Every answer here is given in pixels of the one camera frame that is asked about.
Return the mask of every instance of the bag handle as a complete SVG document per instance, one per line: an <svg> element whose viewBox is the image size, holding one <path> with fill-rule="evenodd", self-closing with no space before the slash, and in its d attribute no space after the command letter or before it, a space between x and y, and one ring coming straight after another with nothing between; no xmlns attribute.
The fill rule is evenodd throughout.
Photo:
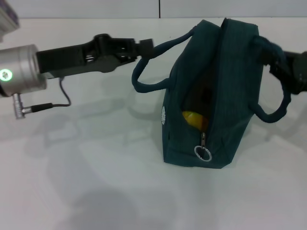
<svg viewBox="0 0 307 230"><path fill-rule="evenodd" d="M277 56L281 62L286 61L285 54L283 50L276 44L271 43L268 39L256 36L254 37L253 44L259 45L261 48L265 48ZM286 87L282 84L283 89L283 101L279 108L272 114L266 114L262 107L258 103L250 103L249 108L252 110L257 117L259 117L262 121L266 123L275 123L282 119L287 114L287 107L291 102L291 93L286 89Z"/></svg>
<svg viewBox="0 0 307 230"><path fill-rule="evenodd" d="M190 38L192 35L194 34L193 29L188 32L187 34L162 43L158 46L156 46L155 48L153 48L153 55L150 58L141 58L139 63L136 65L133 73L132 73L132 85L134 86L134 89L136 90L136 92L141 92L141 93L147 93L147 92L152 92L152 91L156 91L156 90L162 90L162 89L168 89L172 86L171 80L169 78L166 78L164 80L162 80L159 83L156 84L144 84L138 81L140 75L142 74L143 70L145 69L145 67L147 66L148 62L150 59L152 58L156 58L157 56L160 56L161 54L165 53L166 51L168 51L170 48L186 41L188 38Z"/></svg>

